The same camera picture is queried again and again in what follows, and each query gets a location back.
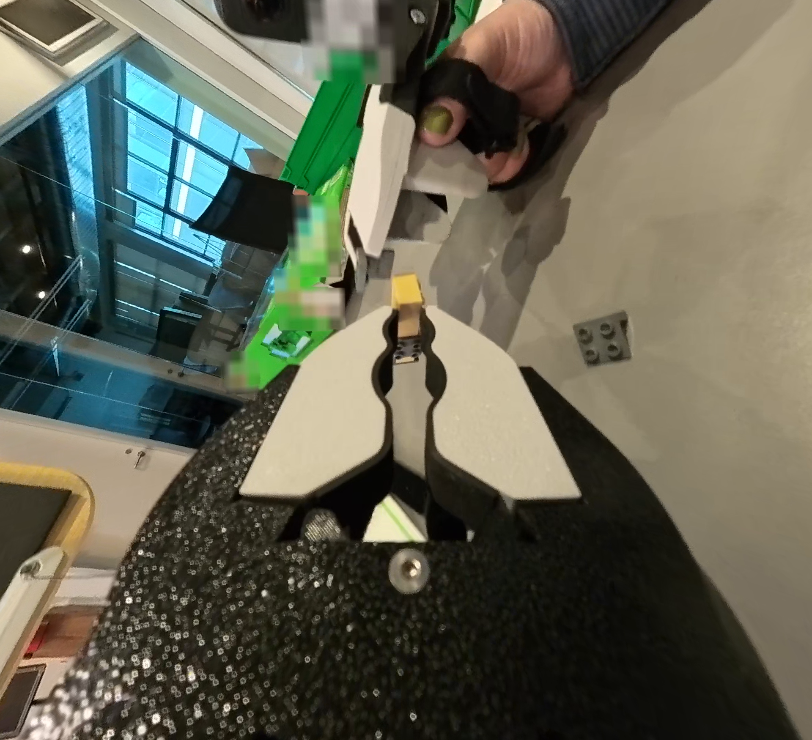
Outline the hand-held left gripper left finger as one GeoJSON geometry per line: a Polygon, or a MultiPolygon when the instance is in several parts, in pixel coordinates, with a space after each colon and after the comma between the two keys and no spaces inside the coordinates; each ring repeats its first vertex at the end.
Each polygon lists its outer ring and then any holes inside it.
{"type": "Polygon", "coordinates": [[[335,333],[299,365],[242,481],[244,498],[301,502],[371,468],[392,447],[394,311],[380,307],[335,333]]]}

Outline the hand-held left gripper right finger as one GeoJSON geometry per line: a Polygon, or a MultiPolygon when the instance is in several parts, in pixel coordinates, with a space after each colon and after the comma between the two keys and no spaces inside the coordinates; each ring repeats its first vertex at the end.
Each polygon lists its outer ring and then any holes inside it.
{"type": "Polygon", "coordinates": [[[429,457],[515,502],[578,500],[581,491],[513,358],[436,306],[425,309],[422,325],[429,457]]]}

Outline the yellow brick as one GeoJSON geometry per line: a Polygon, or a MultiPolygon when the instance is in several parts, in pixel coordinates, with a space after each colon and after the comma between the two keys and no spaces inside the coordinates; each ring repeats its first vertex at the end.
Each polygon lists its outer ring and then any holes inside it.
{"type": "Polygon", "coordinates": [[[424,305],[417,274],[400,274],[391,278],[391,307],[397,312],[397,337],[406,340],[420,335],[424,305]]]}

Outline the grey desk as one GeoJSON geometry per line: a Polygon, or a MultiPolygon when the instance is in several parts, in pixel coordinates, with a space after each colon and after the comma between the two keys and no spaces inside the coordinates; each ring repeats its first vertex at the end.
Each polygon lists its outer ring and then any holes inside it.
{"type": "Polygon", "coordinates": [[[394,272],[635,465],[810,723],[810,0],[680,0],[568,113],[533,184],[394,272]],[[587,368],[576,323],[628,313],[587,368]]]}

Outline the person's right hand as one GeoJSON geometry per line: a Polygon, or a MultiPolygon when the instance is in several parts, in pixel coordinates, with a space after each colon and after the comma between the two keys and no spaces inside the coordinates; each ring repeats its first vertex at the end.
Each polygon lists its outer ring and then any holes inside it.
{"type": "MultiPolygon", "coordinates": [[[[534,0],[503,0],[470,26],[444,53],[477,65],[487,79],[521,101],[531,123],[557,118],[574,94],[573,71],[553,15],[534,0]]],[[[468,119],[466,107],[448,96],[428,104],[417,121],[417,136],[433,147],[446,146],[468,119]]],[[[480,155],[491,186],[504,186],[521,173],[530,140],[521,131],[510,152],[480,155]]]]}

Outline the green plastic crate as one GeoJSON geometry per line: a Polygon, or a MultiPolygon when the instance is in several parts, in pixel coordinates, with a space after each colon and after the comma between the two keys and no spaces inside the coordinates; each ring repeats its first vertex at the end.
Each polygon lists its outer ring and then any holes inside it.
{"type": "MultiPolygon", "coordinates": [[[[433,64],[473,24],[480,4],[481,0],[450,0],[445,35],[432,42],[428,64],[433,64]]],[[[319,86],[288,155],[282,180],[312,195],[341,166],[356,157],[369,89],[357,77],[319,86]]]]}

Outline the green cardboard toy box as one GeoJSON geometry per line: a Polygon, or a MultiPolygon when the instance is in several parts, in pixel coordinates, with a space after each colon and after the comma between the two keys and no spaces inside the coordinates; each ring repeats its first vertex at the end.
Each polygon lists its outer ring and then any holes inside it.
{"type": "Polygon", "coordinates": [[[313,195],[295,197],[290,247],[261,291],[244,343],[228,360],[230,392],[263,389],[342,327],[356,276],[343,238],[353,168],[348,161],[313,195]]]}

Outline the black mesh office chair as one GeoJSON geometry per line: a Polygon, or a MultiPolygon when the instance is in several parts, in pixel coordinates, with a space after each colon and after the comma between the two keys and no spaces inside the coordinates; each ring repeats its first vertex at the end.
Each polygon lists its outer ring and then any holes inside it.
{"type": "Polygon", "coordinates": [[[280,255],[293,232],[294,210],[290,183],[231,165],[217,194],[189,228],[280,255]]]}

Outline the open instruction booklet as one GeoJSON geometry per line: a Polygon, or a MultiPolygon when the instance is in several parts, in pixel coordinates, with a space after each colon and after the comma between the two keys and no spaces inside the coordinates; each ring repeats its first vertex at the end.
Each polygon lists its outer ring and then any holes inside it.
{"type": "Polygon", "coordinates": [[[375,506],[362,540],[368,543],[424,543],[426,537],[406,509],[388,495],[375,506]]]}

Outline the white cabinet door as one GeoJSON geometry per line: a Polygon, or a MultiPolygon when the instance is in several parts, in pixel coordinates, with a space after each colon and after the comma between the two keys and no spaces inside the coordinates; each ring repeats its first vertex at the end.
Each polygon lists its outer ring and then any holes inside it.
{"type": "Polygon", "coordinates": [[[145,518],[194,453],[107,430],[2,410],[1,458],[85,481],[95,511],[75,563],[113,570],[145,518]]]}

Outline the square ceiling vent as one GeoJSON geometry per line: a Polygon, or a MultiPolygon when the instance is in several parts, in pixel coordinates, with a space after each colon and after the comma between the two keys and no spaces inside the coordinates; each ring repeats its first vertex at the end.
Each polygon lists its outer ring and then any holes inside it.
{"type": "Polygon", "coordinates": [[[1,0],[2,32],[50,60],[73,55],[107,27],[75,0],[1,0]]]}

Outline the dark panel yellow frame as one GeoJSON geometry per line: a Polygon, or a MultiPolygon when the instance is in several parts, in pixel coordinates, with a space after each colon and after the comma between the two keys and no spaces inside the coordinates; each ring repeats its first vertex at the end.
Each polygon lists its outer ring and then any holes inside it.
{"type": "Polygon", "coordinates": [[[1,593],[19,567],[45,548],[60,548],[66,570],[93,524],[95,500],[70,471],[17,462],[1,464],[1,593]]]}

